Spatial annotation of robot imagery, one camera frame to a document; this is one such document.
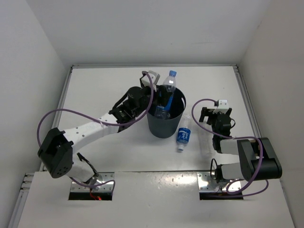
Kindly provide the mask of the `white cap blue label bottle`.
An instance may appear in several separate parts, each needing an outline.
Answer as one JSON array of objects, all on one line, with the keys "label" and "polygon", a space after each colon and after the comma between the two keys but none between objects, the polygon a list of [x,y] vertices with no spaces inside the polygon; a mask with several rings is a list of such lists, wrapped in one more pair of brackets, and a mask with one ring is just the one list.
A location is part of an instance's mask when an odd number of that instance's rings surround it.
[{"label": "white cap blue label bottle", "polygon": [[190,124],[191,124],[191,116],[190,114],[185,114],[180,121],[180,125],[177,132],[177,150],[179,152],[184,151],[185,147],[188,145],[190,140]]}]

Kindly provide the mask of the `aluminium frame rail left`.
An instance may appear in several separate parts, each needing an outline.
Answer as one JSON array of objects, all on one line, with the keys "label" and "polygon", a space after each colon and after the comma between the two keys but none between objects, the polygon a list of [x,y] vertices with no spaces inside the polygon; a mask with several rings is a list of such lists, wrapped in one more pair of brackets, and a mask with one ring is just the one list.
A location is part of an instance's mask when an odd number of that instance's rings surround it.
[{"label": "aluminium frame rail left", "polygon": [[[70,84],[71,75],[72,75],[74,66],[75,65],[72,65],[67,73],[57,109],[62,109],[65,107],[66,96],[67,96],[68,87]],[[66,129],[66,127],[64,126],[64,124],[62,122],[62,116],[65,116],[65,115],[67,115],[67,114],[63,114],[63,111],[56,111],[55,115],[54,115],[54,121],[52,123],[52,128],[57,127],[60,130]]]}]

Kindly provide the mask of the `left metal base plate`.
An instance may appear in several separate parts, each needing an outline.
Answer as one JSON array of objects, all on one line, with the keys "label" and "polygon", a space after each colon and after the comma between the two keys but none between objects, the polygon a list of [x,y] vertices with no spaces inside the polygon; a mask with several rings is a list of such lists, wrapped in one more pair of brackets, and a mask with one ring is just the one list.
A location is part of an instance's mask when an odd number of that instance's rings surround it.
[{"label": "left metal base plate", "polygon": [[115,188],[114,173],[99,173],[98,177],[94,177],[89,183],[82,183],[81,185],[72,181],[70,192],[88,193],[90,191],[88,186],[91,185],[94,193],[112,193]]}]

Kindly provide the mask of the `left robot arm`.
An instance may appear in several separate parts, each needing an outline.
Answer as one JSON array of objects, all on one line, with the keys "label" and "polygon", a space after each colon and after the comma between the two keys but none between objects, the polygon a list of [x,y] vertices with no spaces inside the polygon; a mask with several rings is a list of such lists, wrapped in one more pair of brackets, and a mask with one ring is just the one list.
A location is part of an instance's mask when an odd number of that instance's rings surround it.
[{"label": "left robot arm", "polygon": [[127,129],[134,124],[136,117],[151,107],[166,106],[172,95],[162,85],[156,89],[149,86],[131,87],[99,119],[67,130],[51,129],[40,146],[38,156],[52,178],[66,175],[88,184],[98,174],[79,150],[102,137]]}]

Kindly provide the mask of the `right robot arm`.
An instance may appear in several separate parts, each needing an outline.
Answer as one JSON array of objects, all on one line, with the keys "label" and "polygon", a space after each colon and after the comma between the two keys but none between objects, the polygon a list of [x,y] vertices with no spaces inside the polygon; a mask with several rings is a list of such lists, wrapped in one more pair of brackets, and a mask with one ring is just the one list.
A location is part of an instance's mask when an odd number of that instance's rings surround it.
[{"label": "right robot arm", "polygon": [[217,164],[213,177],[217,182],[242,179],[250,181],[255,171],[255,180],[279,179],[283,174],[282,166],[270,140],[266,137],[256,139],[232,139],[230,135],[233,125],[229,108],[224,114],[215,109],[203,107],[199,122],[207,117],[207,125],[216,134],[212,138],[214,150],[221,154],[232,154],[239,157],[239,162],[232,164]]}]

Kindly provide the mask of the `clear unlabelled plastic bottle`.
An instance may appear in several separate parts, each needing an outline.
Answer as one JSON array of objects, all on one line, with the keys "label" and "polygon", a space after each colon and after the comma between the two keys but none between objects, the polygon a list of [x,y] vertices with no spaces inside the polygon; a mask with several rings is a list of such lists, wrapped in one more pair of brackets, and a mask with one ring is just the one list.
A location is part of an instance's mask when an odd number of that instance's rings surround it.
[{"label": "clear unlabelled plastic bottle", "polygon": [[204,158],[209,159],[212,157],[212,137],[210,136],[210,133],[207,131],[200,129],[199,130],[199,145],[200,145],[200,151]]}]

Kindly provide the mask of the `dark round waste bin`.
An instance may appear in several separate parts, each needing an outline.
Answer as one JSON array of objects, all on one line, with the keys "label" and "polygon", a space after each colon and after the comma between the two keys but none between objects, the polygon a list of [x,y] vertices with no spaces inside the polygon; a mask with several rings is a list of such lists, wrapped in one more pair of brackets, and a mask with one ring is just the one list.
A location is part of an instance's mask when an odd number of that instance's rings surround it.
[{"label": "dark round waste bin", "polygon": [[163,120],[154,116],[156,104],[153,102],[146,115],[150,132],[158,138],[169,138],[174,135],[185,108],[186,97],[179,88],[175,89],[173,95],[169,119]]}]

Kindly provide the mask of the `blue cap water bottle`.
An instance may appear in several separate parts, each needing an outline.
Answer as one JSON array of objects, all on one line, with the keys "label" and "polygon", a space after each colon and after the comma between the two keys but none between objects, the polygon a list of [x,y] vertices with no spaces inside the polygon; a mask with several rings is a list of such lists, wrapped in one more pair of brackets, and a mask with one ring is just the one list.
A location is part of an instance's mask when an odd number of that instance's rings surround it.
[{"label": "blue cap water bottle", "polygon": [[[177,74],[176,71],[171,70],[162,85],[174,86],[176,89],[176,78],[175,78],[176,74]],[[158,106],[158,99],[156,103],[154,116],[163,120],[170,119],[170,110],[164,110],[163,107]]]}]

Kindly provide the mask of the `metal base plate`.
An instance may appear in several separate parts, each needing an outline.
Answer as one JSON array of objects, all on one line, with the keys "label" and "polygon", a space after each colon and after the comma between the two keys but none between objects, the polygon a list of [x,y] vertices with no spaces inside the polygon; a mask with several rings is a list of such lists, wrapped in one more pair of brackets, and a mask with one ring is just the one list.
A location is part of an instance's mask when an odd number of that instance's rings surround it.
[{"label": "metal base plate", "polygon": [[227,186],[234,180],[217,183],[208,171],[197,172],[199,193],[226,193]]},{"label": "metal base plate", "polygon": [[99,173],[98,177],[94,177],[89,183],[82,183],[81,185],[72,181],[70,192],[88,193],[90,191],[88,186],[91,185],[94,193],[112,193],[115,188],[114,173]]}]

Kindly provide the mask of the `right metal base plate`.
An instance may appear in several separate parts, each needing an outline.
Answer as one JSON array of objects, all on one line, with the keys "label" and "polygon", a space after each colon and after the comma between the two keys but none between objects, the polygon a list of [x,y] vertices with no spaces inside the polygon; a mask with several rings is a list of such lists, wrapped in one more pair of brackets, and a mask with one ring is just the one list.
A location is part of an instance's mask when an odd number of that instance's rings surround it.
[{"label": "right metal base plate", "polygon": [[226,193],[227,186],[234,180],[217,183],[208,171],[197,172],[199,193]]}]

